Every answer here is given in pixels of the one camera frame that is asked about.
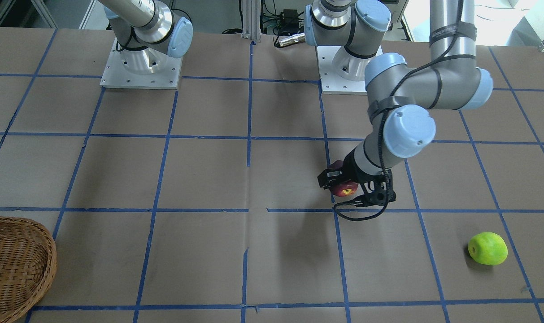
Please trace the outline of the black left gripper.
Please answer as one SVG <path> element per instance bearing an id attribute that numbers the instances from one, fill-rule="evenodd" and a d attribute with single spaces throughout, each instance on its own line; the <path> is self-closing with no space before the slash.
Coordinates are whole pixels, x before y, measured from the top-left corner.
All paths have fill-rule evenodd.
<path id="1" fill-rule="evenodd" d="M 318 176 L 318 184 L 321 188 L 329 190 L 331 186 L 352 181 L 358 183 L 363 194 L 351 200 L 343 201 L 337 205 L 368 207 L 384 206 L 396 200 L 396 193 L 392 188 L 392 174 L 386 175 L 377 168 L 375 174 L 368 174 L 360 169 L 355 161 L 355 151 L 348 153 L 343 160 L 336 160 Z"/>

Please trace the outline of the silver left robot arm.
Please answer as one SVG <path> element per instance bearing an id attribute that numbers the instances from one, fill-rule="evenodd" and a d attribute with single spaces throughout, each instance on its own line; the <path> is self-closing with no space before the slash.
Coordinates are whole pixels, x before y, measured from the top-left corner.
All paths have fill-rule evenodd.
<path id="1" fill-rule="evenodd" d="M 341 46 L 366 60 L 365 91 L 373 131 L 356 148 L 318 176 L 335 196 L 368 190 L 356 205 L 395 200 L 391 168 L 420 153 L 435 137 L 431 109 L 476 109 L 493 91 L 491 74 L 477 67 L 472 0 L 430 1 L 431 59 L 410 68 L 394 52 L 378 54 L 391 12 L 378 0 L 315 0 L 306 8 L 305 37 L 312 46 Z"/>

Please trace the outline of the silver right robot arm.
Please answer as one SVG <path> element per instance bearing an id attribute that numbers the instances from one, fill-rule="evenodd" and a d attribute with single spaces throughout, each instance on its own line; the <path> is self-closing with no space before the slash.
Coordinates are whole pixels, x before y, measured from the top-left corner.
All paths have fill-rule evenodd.
<path id="1" fill-rule="evenodd" d="M 159 71 L 168 59 L 181 59 L 193 39 L 193 24 L 159 0 L 102 0 L 116 37 L 114 51 L 135 74 Z"/>

